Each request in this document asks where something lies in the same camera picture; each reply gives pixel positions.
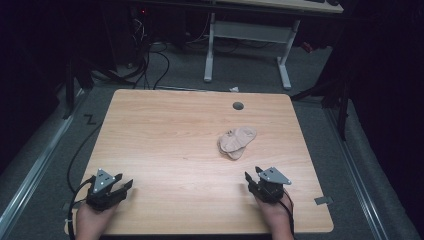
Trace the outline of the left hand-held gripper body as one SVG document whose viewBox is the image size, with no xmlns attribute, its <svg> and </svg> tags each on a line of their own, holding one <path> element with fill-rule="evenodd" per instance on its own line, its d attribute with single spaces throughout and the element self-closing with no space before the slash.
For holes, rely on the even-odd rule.
<svg viewBox="0 0 424 240">
<path fill-rule="evenodd" d="M 97 170 L 94 184 L 90 186 L 86 197 L 86 203 L 92 209 L 104 211 L 126 199 L 127 191 L 123 189 L 124 184 L 112 190 L 113 186 L 119 182 L 115 183 L 113 177 L 101 168 Z"/>
</svg>

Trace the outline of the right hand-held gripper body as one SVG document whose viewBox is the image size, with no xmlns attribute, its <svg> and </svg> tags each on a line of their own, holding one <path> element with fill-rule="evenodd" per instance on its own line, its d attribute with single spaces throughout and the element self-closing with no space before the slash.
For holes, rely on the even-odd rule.
<svg viewBox="0 0 424 240">
<path fill-rule="evenodd" d="M 259 181 L 256 182 L 256 190 L 251 193 L 264 203 L 279 202 L 285 193 L 284 186 L 292 184 L 292 181 L 275 167 L 267 168 L 257 175 Z"/>
</svg>

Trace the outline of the person's left hand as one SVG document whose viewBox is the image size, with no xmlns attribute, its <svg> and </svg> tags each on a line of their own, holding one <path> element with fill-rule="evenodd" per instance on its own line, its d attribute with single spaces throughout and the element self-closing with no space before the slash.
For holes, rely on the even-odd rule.
<svg viewBox="0 0 424 240">
<path fill-rule="evenodd" d="M 104 211 L 83 203 L 77 211 L 76 240 L 99 240 L 112 220 L 118 205 Z"/>
</svg>

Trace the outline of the person's right hand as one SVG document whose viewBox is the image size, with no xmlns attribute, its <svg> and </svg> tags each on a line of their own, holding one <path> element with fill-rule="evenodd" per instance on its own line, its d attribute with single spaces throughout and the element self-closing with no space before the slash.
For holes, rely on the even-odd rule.
<svg viewBox="0 0 424 240">
<path fill-rule="evenodd" d="M 263 219 L 272 235 L 272 240 L 294 240 L 290 219 L 293 215 L 293 204 L 287 194 L 280 203 L 269 204 L 255 198 Z"/>
</svg>

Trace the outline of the beige sock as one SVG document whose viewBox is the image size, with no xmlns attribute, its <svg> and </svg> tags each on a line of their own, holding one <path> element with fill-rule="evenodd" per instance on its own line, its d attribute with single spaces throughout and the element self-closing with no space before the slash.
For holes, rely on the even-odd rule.
<svg viewBox="0 0 424 240">
<path fill-rule="evenodd" d="M 231 160 L 240 159 L 246 148 L 232 131 L 218 138 L 217 147 L 221 154 L 227 155 Z"/>
<path fill-rule="evenodd" d="M 229 130 L 223 137 L 221 147 L 226 152 L 234 152 L 246 147 L 255 139 L 257 132 L 252 127 L 240 127 Z"/>
</svg>

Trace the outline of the black metal stand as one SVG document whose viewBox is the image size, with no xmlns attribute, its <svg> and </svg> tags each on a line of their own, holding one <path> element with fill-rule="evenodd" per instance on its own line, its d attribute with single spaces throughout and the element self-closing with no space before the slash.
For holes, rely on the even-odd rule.
<svg viewBox="0 0 424 240">
<path fill-rule="evenodd" d="M 350 90 L 348 73 L 348 70 L 325 66 L 313 87 L 291 96 L 292 101 L 298 101 L 308 96 L 322 96 L 321 106 L 324 109 L 337 107 L 336 129 L 343 141 L 346 140 L 345 125 Z"/>
<path fill-rule="evenodd" d="M 73 57 L 66 65 L 65 78 L 65 100 L 66 111 L 64 119 L 68 119 L 76 104 L 76 89 L 75 83 L 78 83 L 82 90 L 91 90 L 94 86 L 94 81 L 91 77 L 89 62 L 80 57 Z"/>
</svg>

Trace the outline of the white metal desk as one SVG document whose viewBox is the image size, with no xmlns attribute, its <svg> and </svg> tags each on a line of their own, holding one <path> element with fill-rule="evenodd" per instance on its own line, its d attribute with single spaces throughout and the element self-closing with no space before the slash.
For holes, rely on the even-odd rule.
<svg viewBox="0 0 424 240">
<path fill-rule="evenodd" d="M 241 7 L 261 7 L 270 10 L 284 10 L 288 13 L 318 14 L 338 16 L 344 12 L 340 3 L 333 0 L 210 0 L 212 7 L 223 7 L 227 4 Z M 204 81 L 211 82 L 213 79 L 214 41 L 217 37 L 236 40 L 249 40 L 257 42 L 283 44 L 285 49 L 276 58 L 280 72 L 282 86 L 285 90 L 291 89 L 291 82 L 286 68 L 286 61 L 291 51 L 293 42 L 301 23 L 300 17 L 290 20 L 288 26 L 276 26 L 270 24 L 242 23 L 240 21 L 216 20 L 216 11 L 210 13 L 208 52 L 206 55 Z"/>
</svg>

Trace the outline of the metal floor rail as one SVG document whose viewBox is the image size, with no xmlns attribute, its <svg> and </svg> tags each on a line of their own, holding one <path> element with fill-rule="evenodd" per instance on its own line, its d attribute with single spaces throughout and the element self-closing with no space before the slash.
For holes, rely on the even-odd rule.
<svg viewBox="0 0 424 240">
<path fill-rule="evenodd" d="M 351 181 L 352 187 L 355 191 L 362 212 L 366 218 L 366 221 L 369 225 L 374 239 L 389 240 L 389 236 L 387 234 L 383 222 L 380 219 L 376 205 L 354 161 L 353 155 L 350 151 L 347 141 L 342 139 L 338 131 L 337 119 L 335 117 L 335 114 L 332 110 L 328 109 L 324 109 L 323 112 L 331 126 L 332 132 L 335 135 L 339 148 L 341 149 L 349 179 Z"/>
<path fill-rule="evenodd" d="M 76 107 L 64 103 L 31 136 L 0 176 L 0 240 L 63 239 L 71 198 L 67 170 L 84 141 L 81 108 L 90 92 L 76 92 Z"/>
</svg>

